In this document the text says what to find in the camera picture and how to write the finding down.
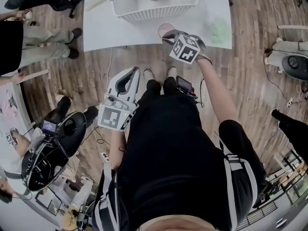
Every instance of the basket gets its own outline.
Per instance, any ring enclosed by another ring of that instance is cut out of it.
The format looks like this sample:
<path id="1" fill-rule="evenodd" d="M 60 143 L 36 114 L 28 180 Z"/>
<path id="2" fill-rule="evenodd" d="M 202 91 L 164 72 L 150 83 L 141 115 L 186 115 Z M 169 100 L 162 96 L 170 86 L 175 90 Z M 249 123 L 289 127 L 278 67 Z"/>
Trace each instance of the basket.
<path id="1" fill-rule="evenodd" d="M 177 16 L 186 13 L 199 0 L 110 0 L 114 14 L 128 22 Z"/>

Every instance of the floor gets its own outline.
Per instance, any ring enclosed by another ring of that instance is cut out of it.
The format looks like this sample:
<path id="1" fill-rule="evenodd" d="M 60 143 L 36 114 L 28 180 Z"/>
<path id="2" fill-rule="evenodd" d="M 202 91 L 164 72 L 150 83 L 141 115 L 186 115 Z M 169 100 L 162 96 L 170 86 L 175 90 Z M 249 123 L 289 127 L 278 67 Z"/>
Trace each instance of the floor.
<path id="1" fill-rule="evenodd" d="M 308 3 L 297 7 L 297 0 L 272 0 L 277 8 L 274 11 L 271 0 L 235 0 L 231 7 L 233 50 L 208 48 L 207 55 L 223 82 L 230 91 L 239 112 L 239 118 L 252 145 L 261 158 L 266 171 L 277 168 L 272 156 L 281 152 L 286 154 L 291 144 L 281 131 L 277 131 L 277 122 L 269 115 L 269 110 L 275 106 L 287 112 L 287 100 L 280 90 L 271 84 L 266 76 L 263 64 L 263 51 L 271 47 L 277 37 L 289 41 L 308 40 L 307 31 L 278 30 L 277 25 L 308 25 Z M 68 11 L 54 12 L 49 6 L 34 9 L 34 18 L 40 26 L 46 28 L 82 27 L 83 6 L 79 5 L 74 19 L 68 18 Z M 77 48 L 82 51 L 82 39 L 78 39 Z M 141 71 L 151 68 L 156 78 L 163 81 L 168 68 L 172 65 L 178 68 L 179 75 L 190 81 L 200 96 L 199 86 L 201 71 L 196 65 L 183 67 L 180 62 L 167 58 L 162 45 L 128 46 L 127 50 L 112 49 L 112 63 L 109 80 L 121 70 L 138 66 Z M 81 52 L 78 60 L 61 59 L 33 64 L 26 68 L 27 72 L 35 72 L 49 68 L 51 78 L 42 76 L 24 83 L 26 97 L 31 114 L 36 121 L 46 115 L 56 105 L 55 95 L 65 94 L 72 98 L 72 111 L 83 111 L 90 105 L 103 102 L 106 90 L 107 72 L 110 63 L 111 49 Z M 278 74 L 274 66 L 266 66 L 269 78 L 280 86 L 287 99 L 297 98 L 296 86 L 298 80 L 286 74 Z M 145 91 L 145 81 L 141 80 L 138 97 Z M 202 85 L 202 109 L 199 106 L 203 129 L 218 145 L 218 121 L 211 107 L 206 87 Z M 308 122 L 307 103 L 296 103 L 290 107 L 288 115 Z M 88 136 L 95 124 L 87 131 Z M 110 142 L 110 131 L 97 129 L 81 145 L 79 151 L 80 165 L 77 175 L 88 175 L 97 183 L 100 180 L 103 163 L 99 152 L 109 150 L 107 143 L 98 144 L 100 135 Z"/>

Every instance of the power strip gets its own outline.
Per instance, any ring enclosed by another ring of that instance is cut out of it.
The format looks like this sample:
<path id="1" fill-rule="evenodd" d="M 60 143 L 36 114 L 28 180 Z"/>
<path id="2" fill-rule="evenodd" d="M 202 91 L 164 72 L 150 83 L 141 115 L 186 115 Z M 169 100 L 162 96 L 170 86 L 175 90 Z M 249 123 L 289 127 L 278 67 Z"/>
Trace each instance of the power strip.
<path id="1" fill-rule="evenodd" d="M 289 102 L 287 103 L 286 107 L 290 108 L 291 104 L 293 103 L 293 98 L 290 98 Z"/>

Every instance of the black t-shirt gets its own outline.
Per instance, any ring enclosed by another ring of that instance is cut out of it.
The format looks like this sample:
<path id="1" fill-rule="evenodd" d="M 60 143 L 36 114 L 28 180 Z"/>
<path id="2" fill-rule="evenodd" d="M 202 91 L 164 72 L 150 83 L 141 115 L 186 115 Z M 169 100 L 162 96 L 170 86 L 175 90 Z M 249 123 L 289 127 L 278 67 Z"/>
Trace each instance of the black t-shirt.
<path id="1" fill-rule="evenodd" d="M 219 133 L 230 151 L 249 161 L 263 188 L 265 171 L 242 126 L 225 121 Z M 190 97 L 160 96 L 141 107 L 131 121 L 128 149 L 118 170 L 120 206 L 128 215 L 128 220 L 121 215 L 121 226 L 129 223 L 133 231 L 156 217 L 190 215 L 230 230 L 224 158 L 202 130 Z M 249 178 L 239 177 L 241 190 Z M 239 196 L 236 205 L 245 217 L 252 203 L 241 203 L 243 199 Z"/>
<path id="2" fill-rule="evenodd" d="M 20 21 L 0 21 L 0 76 L 15 71 L 20 64 L 24 26 Z"/>

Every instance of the white cube with marker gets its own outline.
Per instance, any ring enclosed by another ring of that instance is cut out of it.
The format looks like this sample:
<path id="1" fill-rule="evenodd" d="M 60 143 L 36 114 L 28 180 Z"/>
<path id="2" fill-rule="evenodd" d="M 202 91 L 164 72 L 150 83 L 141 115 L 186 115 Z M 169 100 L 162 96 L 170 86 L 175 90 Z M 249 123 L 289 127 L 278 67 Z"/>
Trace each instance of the white cube with marker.
<path id="1" fill-rule="evenodd" d="M 193 64 L 199 53 L 200 48 L 194 38 L 180 35 L 177 42 L 174 44 L 170 56 L 181 62 Z"/>

